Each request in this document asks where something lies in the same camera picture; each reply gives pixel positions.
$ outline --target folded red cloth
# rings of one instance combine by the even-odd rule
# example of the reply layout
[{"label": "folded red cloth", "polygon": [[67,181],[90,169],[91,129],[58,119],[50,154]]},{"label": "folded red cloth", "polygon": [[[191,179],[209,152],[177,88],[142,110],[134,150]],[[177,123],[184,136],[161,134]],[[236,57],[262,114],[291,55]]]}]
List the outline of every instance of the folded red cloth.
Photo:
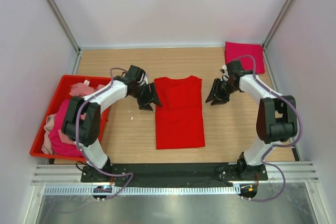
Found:
[{"label": "folded red cloth", "polygon": [[156,106],[156,149],[204,147],[202,80],[190,76],[154,80],[162,107]]},{"label": "folded red cloth", "polygon": [[[225,63],[238,58],[242,55],[251,55],[256,60],[256,73],[265,73],[264,52],[259,44],[241,44],[225,42]],[[245,70],[253,70],[253,61],[249,57],[239,59]]]}]

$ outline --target wooden table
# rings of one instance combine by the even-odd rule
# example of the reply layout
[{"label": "wooden table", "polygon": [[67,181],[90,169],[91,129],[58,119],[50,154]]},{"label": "wooden table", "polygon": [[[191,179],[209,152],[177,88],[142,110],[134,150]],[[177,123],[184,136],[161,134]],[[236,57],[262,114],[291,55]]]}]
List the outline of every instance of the wooden table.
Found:
[{"label": "wooden table", "polygon": [[[223,48],[86,50],[78,74],[107,77],[110,68],[128,69],[132,64],[143,68],[149,81],[163,76],[181,79],[194,75],[203,80],[205,101],[214,78],[221,76],[223,63]],[[260,78],[271,87],[267,72]],[[156,150],[154,113],[139,110],[133,97],[112,105],[101,144],[113,163],[235,162],[256,137],[258,105],[245,93],[232,94],[225,105],[203,104],[203,148]],[[267,160],[294,161],[294,157],[290,148],[278,148]]]}]

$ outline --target red shirt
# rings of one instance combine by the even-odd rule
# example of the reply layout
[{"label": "red shirt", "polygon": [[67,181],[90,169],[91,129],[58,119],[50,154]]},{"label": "red shirt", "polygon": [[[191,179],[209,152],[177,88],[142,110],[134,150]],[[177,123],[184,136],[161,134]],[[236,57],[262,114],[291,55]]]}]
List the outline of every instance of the red shirt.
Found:
[{"label": "red shirt", "polygon": [[161,77],[154,80],[162,103],[156,106],[156,149],[204,147],[202,80]]}]

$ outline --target white panel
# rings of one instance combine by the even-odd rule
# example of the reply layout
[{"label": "white panel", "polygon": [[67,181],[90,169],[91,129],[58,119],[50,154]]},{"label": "white panel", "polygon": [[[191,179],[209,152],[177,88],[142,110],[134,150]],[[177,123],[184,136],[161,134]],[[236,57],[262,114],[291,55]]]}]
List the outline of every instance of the white panel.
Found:
[{"label": "white panel", "polygon": [[296,0],[267,51],[281,92],[303,118],[299,153],[312,160],[336,221],[336,1]]},{"label": "white panel", "polygon": [[285,0],[55,0],[82,47],[263,42]]},{"label": "white panel", "polygon": [[75,51],[45,0],[0,0],[0,216],[23,223],[37,163],[29,151]]}]

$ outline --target white arm segment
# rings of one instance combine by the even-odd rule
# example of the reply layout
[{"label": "white arm segment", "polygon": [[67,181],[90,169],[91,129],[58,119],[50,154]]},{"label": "white arm segment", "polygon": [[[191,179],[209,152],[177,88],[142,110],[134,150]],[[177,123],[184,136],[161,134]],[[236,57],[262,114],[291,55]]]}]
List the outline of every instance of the white arm segment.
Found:
[{"label": "white arm segment", "polygon": [[110,85],[111,83],[107,84],[105,87],[96,91],[95,93],[83,97],[84,100],[88,100],[89,97],[96,95],[98,92],[108,89],[106,92],[100,94],[90,101],[92,103],[96,102],[100,104],[100,113],[103,113],[105,109],[114,104],[116,101],[125,98],[127,95],[127,86],[123,82],[114,80],[112,87],[110,87]]},{"label": "white arm segment", "polygon": [[[114,104],[116,101],[126,97],[127,95],[127,86],[123,82],[114,80],[112,87],[109,87],[110,84],[111,83],[107,84],[105,87],[98,90],[97,92],[84,97],[84,100],[87,100],[92,95],[95,95],[98,92],[107,89],[107,91],[105,91],[103,94],[98,95],[90,101],[92,103],[96,102],[100,104],[100,113],[103,113],[105,109]],[[105,163],[108,160],[108,157],[102,150],[98,139],[88,147],[83,146],[81,143],[79,145],[87,156],[88,161],[90,161],[89,164],[92,163],[99,169],[102,169],[104,167]]]},{"label": "white arm segment", "polygon": [[[240,78],[239,88],[249,94],[253,100],[259,105],[259,101],[261,98],[276,98],[274,95],[267,92],[265,89],[263,89],[253,78],[252,74],[245,75]],[[259,137],[256,137],[255,141],[253,142],[252,146],[244,152],[244,159],[246,161],[247,165],[261,165],[261,157],[263,154],[268,150],[272,145],[274,144],[281,144],[280,141],[278,142],[272,142],[271,144],[265,144],[264,141],[260,140]]]}]

